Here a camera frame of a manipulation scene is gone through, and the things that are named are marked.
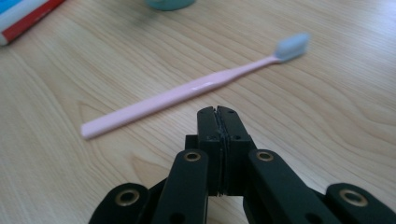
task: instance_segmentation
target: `pink toothbrush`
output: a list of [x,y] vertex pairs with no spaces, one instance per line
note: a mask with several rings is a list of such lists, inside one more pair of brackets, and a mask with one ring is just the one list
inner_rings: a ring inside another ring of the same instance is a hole
[[234,69],[228,69],[205,77],[200,77],[170,91],[148,98],[137,104],[126,106],[123,109],[114,111],[99,119],[94,119],[81,126],[81,134],[85,139],[94,138],[102,133],[119,128],[124,124],[141,119],[149,114],[165,109],[166,107],[190,99],[191,97],[207,91],[213,91],[258,68],[272,63],[284,63],[294,59],[305,53],[308,40],[308,34],[291,36],[280,41],[274,54],[267,58]]

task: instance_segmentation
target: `wooden table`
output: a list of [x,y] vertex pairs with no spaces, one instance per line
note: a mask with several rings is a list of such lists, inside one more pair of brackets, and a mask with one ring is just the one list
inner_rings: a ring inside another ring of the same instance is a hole
[[[196,112],[236,110],[259,148],[312,189],[347,182],[396,210],[396,5],[68,0],[0,48],[0,223],[87,223],[117,185],[166,178]],[[309,51],[92,140],[80,125],[198,77],[259,60],[278,40]],[[247,223],[211,198],[207,223]]]

